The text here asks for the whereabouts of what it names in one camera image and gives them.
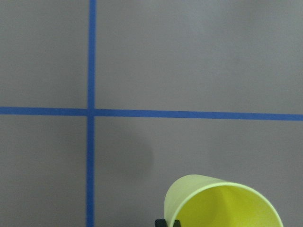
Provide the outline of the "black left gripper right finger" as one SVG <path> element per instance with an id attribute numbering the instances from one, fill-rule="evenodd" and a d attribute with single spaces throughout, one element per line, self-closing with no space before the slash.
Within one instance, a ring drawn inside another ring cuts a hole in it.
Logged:
<path id="1" fill-rule="evenodd" d="M 173 227 L 180 227 L 180 221 L 175 220 Z"/>

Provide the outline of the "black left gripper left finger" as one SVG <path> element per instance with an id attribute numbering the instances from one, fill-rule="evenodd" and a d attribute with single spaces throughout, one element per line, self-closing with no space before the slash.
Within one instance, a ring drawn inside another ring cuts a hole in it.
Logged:
<path id="1" fill-rule="evenodd" d="M 155 220 L 155 227 L 167 227 L 167 222 L 165 219 Z"/>

